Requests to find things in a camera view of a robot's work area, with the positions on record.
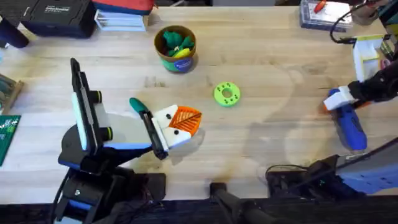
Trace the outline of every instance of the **plastic container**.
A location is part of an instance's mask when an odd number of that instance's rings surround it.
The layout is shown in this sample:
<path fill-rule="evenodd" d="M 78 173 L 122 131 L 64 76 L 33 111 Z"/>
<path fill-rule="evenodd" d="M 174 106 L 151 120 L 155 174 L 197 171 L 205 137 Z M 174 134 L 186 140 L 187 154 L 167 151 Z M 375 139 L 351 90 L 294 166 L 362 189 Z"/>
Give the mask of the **plastic container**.
<path fill-rule="evenodd" d="M 163 38 L 163 33 L 165 31 L 177 32 L 177 33 L 181 34 L 183 39 L 187 36 L 190 36 L 192 38 L 193 43 L 195 43 L 195 45 L 191 49 L 191 53 L 183 58 L 173 58 L 173 57 L 166 56 L 164 54 L 164 52 L 167 51 L 167 47 L 166 47 L 165 39 Z M 190 69 L 193 66 L 193 55 L 195 54 L 196 49 L 197 49 L 196 37 L 190 29 L 183 27 L 183 26 L 164 27 L 156 34 L 154 44 L 155 44 L 156 52 L 160 56 L 163 66 L 167 70 L 169 70 L 171 72 L 177 72 L 177 73 L 185 73 L 185 72 L 190 71 Z"/>
<path fill-rule="evenodd" d="M 300 2 L 300 25 L 307 29 L 330 30 L 339 17 L 350 10 L 349 4 L 327 1 L 325 7 L 318 13 L 313 10 L 320 1 L 302 0 Z M 340 21 L 336 32 L 346 32 L 353 27 L 351 14 Z"/>

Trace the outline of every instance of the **box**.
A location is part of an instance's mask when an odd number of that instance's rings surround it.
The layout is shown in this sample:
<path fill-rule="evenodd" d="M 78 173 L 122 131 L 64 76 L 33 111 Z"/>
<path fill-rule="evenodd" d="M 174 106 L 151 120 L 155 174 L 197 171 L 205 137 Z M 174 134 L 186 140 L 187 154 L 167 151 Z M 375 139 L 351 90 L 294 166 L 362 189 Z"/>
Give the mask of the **box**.
<path fill-rule="evenodd" d="M 318 13 L 313 10 L 320 1 L 301 0 L 300 2 L 300 25 L 307 29 L 330 30 L 339 17 L 347 13 L 350 8 L 347 3 L 327 1 L 325 7 Z M 340 21 L 336 32 L 346 32 L 353 27 L 351 14 Z"/>
<path fill-rule="evenodd" d="M 95 22 L 106 31 L 146 31 L 149 16 L 97 10 Z"/>
<path fill-rule="evenodd" d="M 93 0 L 93 3 L 101 11 L 148 16 L 155 0 Z"/>
<path fill-rule="evenodd" d="M 90 0 L 33 0 L 22 24 L 36 35 L 89 38 L 95 28 Z"/>

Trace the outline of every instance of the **label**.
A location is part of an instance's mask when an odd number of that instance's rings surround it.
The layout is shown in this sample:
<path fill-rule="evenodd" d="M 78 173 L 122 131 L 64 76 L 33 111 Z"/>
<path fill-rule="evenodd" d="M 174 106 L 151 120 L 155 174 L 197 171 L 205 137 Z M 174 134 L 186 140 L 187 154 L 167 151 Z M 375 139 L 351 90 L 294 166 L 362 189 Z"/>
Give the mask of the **label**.
<path fill-rule="evenodd" d="M 53 14 L 68 14 L 70 11 L 69 6 L 47 6 L 44 9 L 44 13 L 53 13 Z"/>
<path fill-rule="evenodd" d="M 192 58 L 185 58 L 174 62 L 174 66 L 181 72 L 187 72 L 192 67 Z"/>

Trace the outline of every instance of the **cup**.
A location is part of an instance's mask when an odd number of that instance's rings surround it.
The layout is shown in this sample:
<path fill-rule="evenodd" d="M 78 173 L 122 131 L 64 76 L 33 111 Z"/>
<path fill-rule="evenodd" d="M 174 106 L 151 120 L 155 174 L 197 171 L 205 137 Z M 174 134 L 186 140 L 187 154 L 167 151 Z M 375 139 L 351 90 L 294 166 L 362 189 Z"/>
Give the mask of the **cup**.
<path fill-rule="evenodd" d="M 169 32 L 176 32 L 179 33 L 182 36 L 182 39 L 190 36 L 193 43 L 195 44 L 193 48 L 191 49 L 191 52 L 183 58 L 173 58 L 169 57 L 166 55 L 167 53 L 167 46 L 166 46 L 166 40 L 163 38 L 164 32 L 169 31 Z M 193 32 L 183 26 L 168 26 L 164 27 L 161 29 L 155 36 L 155 48 L 156 52 L 159 55 L 163 66 L 171 71 L 171 72 L 178 72 L 178 73 L 185 73 L 188 72 L 192 66 L 193 66 L 193 55 L 195 54 L 195 51 L 197 49 L 197 40 Z"/>

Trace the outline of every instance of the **blue handle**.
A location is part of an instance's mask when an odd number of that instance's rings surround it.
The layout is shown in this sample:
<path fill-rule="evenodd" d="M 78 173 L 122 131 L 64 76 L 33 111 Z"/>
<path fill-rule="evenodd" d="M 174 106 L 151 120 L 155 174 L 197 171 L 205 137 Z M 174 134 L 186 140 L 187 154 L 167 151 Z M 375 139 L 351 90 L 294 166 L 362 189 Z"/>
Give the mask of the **blue handle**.
<path fill-rule="evenodd" d="M 331 89 L 329 95 L 339 92 Z M 362 129 L 359 118 L 352 105 L 344 105 L 335 110 L 336 122 L 340 127 L 344 143 L 353 150 L 364 150 L 368 146 L 368 139 Z"/>

